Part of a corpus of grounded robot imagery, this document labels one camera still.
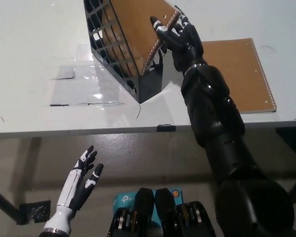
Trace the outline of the white and black left hand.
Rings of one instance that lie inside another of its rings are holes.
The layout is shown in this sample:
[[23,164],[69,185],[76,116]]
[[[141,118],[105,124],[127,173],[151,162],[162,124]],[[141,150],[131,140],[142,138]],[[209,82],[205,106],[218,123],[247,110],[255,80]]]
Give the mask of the white and black left hand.
[[77,160],[63,185],[56,212],[43,228],[44,233],[62,237],[71,234],[71,220],[91,195],[104,168],[102,163],[93,164],[96,155],[94,146],[90,146]]

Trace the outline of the black and white right hand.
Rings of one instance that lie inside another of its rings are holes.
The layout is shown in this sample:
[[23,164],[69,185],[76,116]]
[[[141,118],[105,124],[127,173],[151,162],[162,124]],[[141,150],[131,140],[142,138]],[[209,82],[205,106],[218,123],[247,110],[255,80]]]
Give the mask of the black and white right hand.
[[155,16],[150,17],[150,22],[161,47],[172,51],[175,69],[185,74],[190,67],[206,62],[203,59],[203,45],[195,26],[180,8],[175,8],[180,15],[172,28],[163,25]]

